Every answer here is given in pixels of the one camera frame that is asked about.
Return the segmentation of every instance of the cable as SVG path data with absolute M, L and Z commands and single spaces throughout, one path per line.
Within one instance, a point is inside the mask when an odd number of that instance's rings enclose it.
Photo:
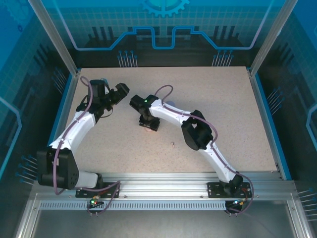
M 105 211 L 109 208 L 111 202 L 113 201 L 113 199 L 114 199 L 114 197 L 115 197 L 115 194 L 116 194 L 116 193 L 118 192 L 118 190 L 119 190 L 120 181 L 118 181 L 118 182 L 116 182 L 116 183 L 114 183 L 114 184 L 111 185 L 111 186 L 114 186 L 115 184 L 117 184 L 117 187 L 115 188 L 115 191 L 113 192 L 113 195 L 111 196 L 111 199 L 110 199 L 109 203 L 107 204 L 107 206 L 106 206 L 102 211 L 96 212 L 96 215 L 99 215 L 99 214 L 105 212 Z M 93 213 L 89 210 L 89 207 L 88 207 L 88 206 L 89 206 L 89 205 L 87 204 L 87 212 L 88 212 L 90 215 L 92 215 Z
M 81 76 L 80 77 L 80 81 L 89 87 L 89 90 L 90 90 L 90 95 L 93 94 L 93 88 L 90 84 L 90 81 L 88 80 L 88 78 L 84 77 L 84 76 Z M 57 159 L 58 159 L 58 155 L 59 155 L 59 151 L 60 151 L 60 148 L 64 142 L 64 139 L 66 138 L 67 134 L 69 133 L 69 131 L 73 128 L 73 126 L 85 115 L 85 113 L 89 110 L 91 104 L 92 104 L 92 101 L 93 101 L 93 97 L 90 97 L 89 99 L 89 102 L 88 102 L 88 105 L 86 107 L 86 109 L 83 111 L 83 113 L 78 117 L 76 118 L 76 120 L 73 121 L 73 123 L 66 129 L 65 133 L 63 134 L 58 146 L 57 146 L 57 149 L 56 149 L 56 152 L 55 152 L 55 156 L 54 156 L 54 161 L 53 161 L 53 187 L 54 187 L 54 191 L 55 191 L 55 194 L 56 195 L 60 195 L 62 194 L 65 189 L 62 189 L 61 191 L 58 192 L 57 190 L 57 180 L 56 180 L 56 171 L 57 171 Z M 102 189 L 90 189 L 90 188 L 83 188 L 83 190 L 86 190 L 86 191 L 95 191 L 95 192 L 99 192 L 99 191 L 104 191 L 104 190 L 107 190 L 113 186 L 115 186 L 116 184 L 119 184 L 120 185 L 120 181 L 117 181 L 115 182 L 114 184 L 106 187 L 106 188 L 102 188 Z
M 163 88 L 165 88 L 165 87 L 170 87 L 171 90 L 170 90 L 170 92 L 169 92 L 168 94 L 166 94 L 166 96 L 164 96 L 163 99 L 161 100 L 163 107 L 164 107 L 165 109 L 167 109 L 167 110 L 173 112 L 173 113 L 177 113 L 177 114 L 182 115 L 182 116 L 187 116 L 187 117 L 191 117 L 191 118 L 200 120 L 200 121 L 206 123 L 208 126 L 210 126 L 210 127 L 213 129 L 214 134 L 215 134 L 214 139 L 213 139 L 212 142 L 211 142 L 211 145 L 213 145 L 214 142 L 218 139 L 218 132 L 217 132 L 216 128 L 215 128 L 210 122 L 208 122 L 208 121 L 206 121 L 205 119 L 202 119 L 202 118 L 200 118 L 200 117 L 198 117 L 198 116 L 195 116 L 195 115 L 191 115 L 191 114 L 187 114 L 187 113 L 180 113 L 180 112 L 178 112 L 178 111 L 176 111 L 176 110 L 174 110 L 174 109 L 172 109 L 172 108 L 169 108 L 169 107 L 167 107 L 167 106 L 165 105 L 164 100 L 173 92 L 173 89 L 174 89 L 174 88 L 173 88 L 172 85 L 167 84 L 167 85 L 161 86 L 161 87 L 155 92 L 154 96 L 156 96 L 157 93 L 158 93 L 161 89 L 163 89 Z
M 111 113 L 110 113 L 109 115 L 107 115 L 107 116 L 103 116 L 103 117 L 100 117 L 100 118 L 107 118 L 107 117 L 110 117 L 110 116 L 112 115 L 112 113 L 113 113 L 113 108 L 111 107 Z
M 120 185 L 121 182 L 120 181 L 114 182 L 113 184 L 109 185 L 108 187 L 104 187 L 101 189 L 92 189 L 92 188 L 87 188 L 87 187 L 84 187 L 82 189 L 85 191 L 89 191 L 89 192 L 102 192 L 102 191 L 108 190 L 109 188 L 112 188 L 113 186 L 115 186 L 117 184 Z
M 93 94 L 93 88 L 88 80 L 88 78 L 81 76 L 80 77 L 80 81 L 89 87 L 90 90 L 90 95 Z M 59 155 L 59 151 L 60 148 L 64 142 L 65 137 L 67 136 L 67 134 L 69 133 L 69 131 L 73 128 L 73 126 L 85 115 L 85 113 L 89 110 L 91 104 L 93 101 L 93 97 L 90 97 L 89 102 L 88 102 L 88 106 L 86 107 L 86 109 L 83 111 L 83 113 L 76 119 L 73 121 L 73 123 L 66 129 L 65 133 L 63 134 L 63 136 L 61 137 L 61 140 L 59 141 L 59 144 L 57 146 L 56 152 L 55 152 L 55 156 L 54 156 L 54 162 L 53 162 L 53 187 L 54 187 L 54 191 L 56 195 L 60 195 L 62 192 L 64 192 L 65 189 L 62 189 L 61 191 L 58 192 L 57 190 L 57 180 L 56 180 L 56 167 L 57 167 L 57 159 L 58 159 L 58 155 Z
M 234 212 L 239 212 L 239 210 L 234 209 L 234 208 L 229 208 L 229 210 L 234 211 Z M 267 228 L 266 225 L 264 225 L 259 219 L 257 219 L 255 216 L 252 216 L 248 213 L 244 213 L 244 215 L 246 215 L 247 217 L 251 218 L 252 220 L 257 221 L 261 226 L 264 227 L 264 229 L 266 229 L 272 236 L 277 237 L 273 232 L 271 232 L 271 230 L 269 228 Z
M 236 171 L 232 170 L 232 169 L 223 161 L 223 159 L 219 156 L 219 154 L 217 153 L 217 151 L 216 151 L 215 148 L 213 147 L 214 142 L 218 139 L 218 132 L 217 132 L 216 128 L 215 128 L 210 122 L 208 122 L 208 121 L 206 121 L 206 120 L 204 120 L 204 119 L 202 119 L 202 118 L 200 118 L 200 117 L 191 115 L 191 114 L 182 114 L 182 113 L 180 113 L 180 112 L 178 112 L 178 111 L 176 111 L 176 110 L 174 110 L 174 109 L 171 109 L 171 108 L 165 106 L 164 100 L 173 92 L 173 89 L 174 89 L 174 88 L 173 88 L 172 85 L 167 84 L 167 85 L 164 85 L 164 86 L 160 87 L 160 88 L 155 92 L 154 96 L 156 96 L 157 93 L 158 93 L 161 89 L 163 89 L 163 88 L 165 88 L 165 87 L 170 87 L 171 90 L 170 90 L 170 92 L 169 92 L 168 94 L 166 94 L 166 95 L 163 97 L 163 99 L 161 100 L 163 107 L 164 107 L 165 109 L 167 109 L 167 110 L 173 112 L 173 113 L 177 113 L 177 114 L 179 114 L 179 115 L 184 115 L 184 116 L 188 116 L 188 117 L 191 117 L 191 118 L 194 118 L 194 119 L 198 119 L 198 120 L 200 120 L 200 121 L 206 123 L 207 125 L 209 125 L 209 126 L 214 130 L 214 133 L 215 133 L 214 139 L 213 139 L 212 142 L 211 142 L 211 149 L 215 152 L 215 154 L 217 155 L 217 157 L 219 158 L 219 160 L 222 162 L 222 164 L 225 166 L 225 168 L 228 168 L 232 173 L 234 173 L 234 174 L 236 174 L 236 175 L 238 175 L 238 176 L 241 176 L 241 177 L 243 177 L 243 178 L 245 178 L 246 180 L 249 181 L 250 186 L 251 186 L 251 189 L 252 189 L 252 197 L 251 197 L 250 202 L 249 202 L 249 204 L 247 205 L 247 207 L 246 207 L 245 209 L 243 209 L 243 211 L 239 211 L 239 213 L 237 213 L 237 214 L 243 214 L 243 213 L 250 207 L 250 205 L 252 204 L 253 199 L 254 199 L 254 187 L 253 187 L 253 183 L 251 182 L 251 180 L 250 180 L 247 176 L 245 176 L 245 175 L 243 175 L 243 174 L 241 174 L 241 173 L 239 173 L 239 172 L 236 172 Z

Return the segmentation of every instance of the gear icon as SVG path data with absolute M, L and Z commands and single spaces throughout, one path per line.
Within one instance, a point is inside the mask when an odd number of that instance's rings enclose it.
M 27 19 L 30 12 L 27 0 L 0 0 L 0 6 L 5 6 L 13 19 L 19 24 Z
M 172 17 L 178 14 L 178 11 L 185 9 L 185 4 L 189 4 L 189 0 L 140 0 L 143 10 L 148 10 L 149 14 L 165 17 Z

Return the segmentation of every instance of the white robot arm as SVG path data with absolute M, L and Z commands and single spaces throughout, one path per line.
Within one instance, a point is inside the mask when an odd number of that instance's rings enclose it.
M 149 95 L 146 99 L 135 95 L 130 101 L 130 106 L 141 114 L 140 126 L 157 131 L 159 119 L 163 119 L 181 127 L 186 144 L 191 149 L 199 151 L 209 161 L 227 194 L 234 194 L 242 184 L 243 178 L 235 173 L 236 170 L 229 165 L 213 142 L 209 126 L 190 117 L 193 115 L 204 119 L 201 112 L 195 110 L 191 113 L 167 104 L 163 105 L 161 99 L 153 95 Z
M 91 80 L 90 83 L 93 95 L 88 94 L 82 100 L 76 109 L 74 119 L 64 132 L 49 147 L 37 152 L 38 182 L 40 185 L 53 186 L 53 159 L 61 141 L 62 144 L 58 153 L 56 167 L 57 187 L 65 189 L 73 189 L 75 187 L 100 188 L 103 185 L 101 175 L 78 170 L 73 154 L 77 151 L 87 132 L 102 117 L 104 110 L 111 111 L 113 105 L 118 104 L 126 97 L 129 88 L 125 84 L 119 83 L 116 85 L 117 90 L 114 91 L 109 89 L 107 83 L 103 80 Z M 89 101 L 91 96 L 93 97 L 91 106 L 78 119 L 88 105 L 84 100 L 87 98 Z

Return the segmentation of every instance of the vent slot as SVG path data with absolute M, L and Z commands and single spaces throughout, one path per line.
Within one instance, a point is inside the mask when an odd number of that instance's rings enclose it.
M 102 210 L 108 201 L 92 211 Z M 88 201 L 43 201 L 41 210 L 86 210 Z M 226 210 L 224 201 L 113 201 L 108 210 L 117 211 L 201 211 Z

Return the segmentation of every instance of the table surface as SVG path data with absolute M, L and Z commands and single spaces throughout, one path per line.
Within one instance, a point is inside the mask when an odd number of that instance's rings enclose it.
M 140 115 L 129 106 L 130 99 L 135 94 L 145 98 L 165 84 L 174 86 L 166 101 L 186 111 L 201 111 L 216 127 L 219 133 L 216 144 L 236 170 L 276 170 L 245 67 L 85 68 L 80 75 L 89 79 L 106 78 L 110 88 L 120 82 L 130 88 L 128 96 L 113 107 L 113 114 L 100 119 L 75 152 L 80 170 L 96 173 L 214 171 L 200 153 L 185 144 L 179 127 L 163 120 L 157 132 L 138 126 Z M 162 98 L 168 90 L 162 90 L 158 96 Z M 67 124 L 87 94 L 88 88 L 79 81 Z

